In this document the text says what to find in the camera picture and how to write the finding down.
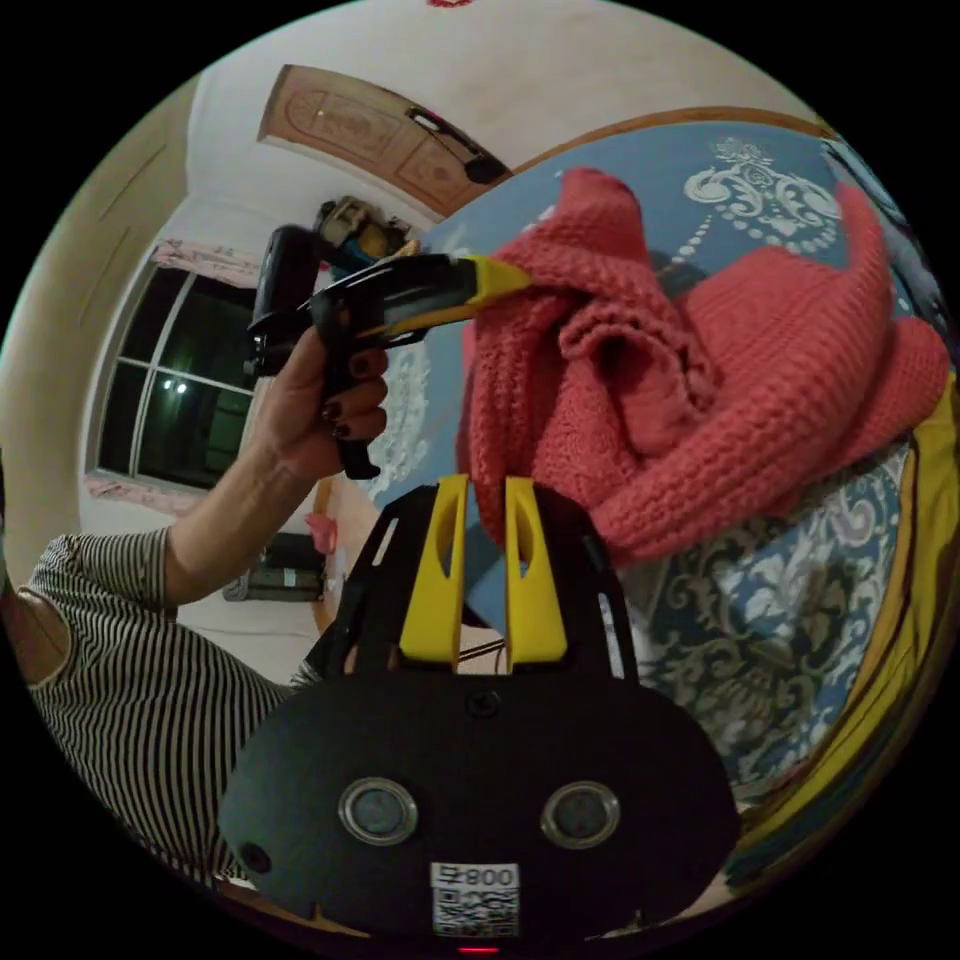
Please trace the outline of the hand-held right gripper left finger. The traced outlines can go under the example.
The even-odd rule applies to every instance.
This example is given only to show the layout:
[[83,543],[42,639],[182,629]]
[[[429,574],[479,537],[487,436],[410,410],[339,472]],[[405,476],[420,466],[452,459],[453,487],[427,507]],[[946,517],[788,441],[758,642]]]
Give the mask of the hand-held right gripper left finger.
[[458,663],[465,585],[465,520],[469,480],[443,477],[433,488],[416,577],[399,648],[410,663],[454,669]]

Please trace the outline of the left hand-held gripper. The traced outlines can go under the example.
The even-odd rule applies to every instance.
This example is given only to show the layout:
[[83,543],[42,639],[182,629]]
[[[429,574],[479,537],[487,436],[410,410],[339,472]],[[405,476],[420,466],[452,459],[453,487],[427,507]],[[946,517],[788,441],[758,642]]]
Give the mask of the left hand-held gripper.
[[[293,274],[287,257],[274,253],[257,289],[245,370],[272,385],[300,337],[313,328],[328,361],[343,367],[327,374],[326,385],[335,390],[348,383],[345,367],[353,355],[368,349],[387,353],[417,342],[429,330],[469,320],[482,305],[532,284],[525,271],[493,257],[425,254],[368,267],[313,293],[304,277]],[[340,472],[354,479],[376,477],[369,444],[352,448],[339,443]],[[255,447],[253,439],[252,447],[257,476],[297,479]]]

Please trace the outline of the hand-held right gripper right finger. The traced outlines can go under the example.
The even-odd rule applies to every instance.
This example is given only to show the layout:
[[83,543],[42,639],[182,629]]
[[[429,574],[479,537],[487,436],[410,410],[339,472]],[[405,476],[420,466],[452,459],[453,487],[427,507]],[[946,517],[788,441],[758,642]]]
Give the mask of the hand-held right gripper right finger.
[[508,667],[557,666],[567,653],[567,637],[532,479],[506,480],[504,520]]

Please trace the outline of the person's left hand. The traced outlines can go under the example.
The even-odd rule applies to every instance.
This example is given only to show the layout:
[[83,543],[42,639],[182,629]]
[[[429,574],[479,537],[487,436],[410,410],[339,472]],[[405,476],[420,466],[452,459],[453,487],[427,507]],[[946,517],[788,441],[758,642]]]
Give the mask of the person's left hand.
[[343,470],[338,444],[366,446],[387,425],[384,403],[387,353],[361,351],[349,360],[348,383],[332,390],[332,365],[315,329],[293,348],[263,401],[253,434],[254,446],[267,451],[287,473],[316,482]]

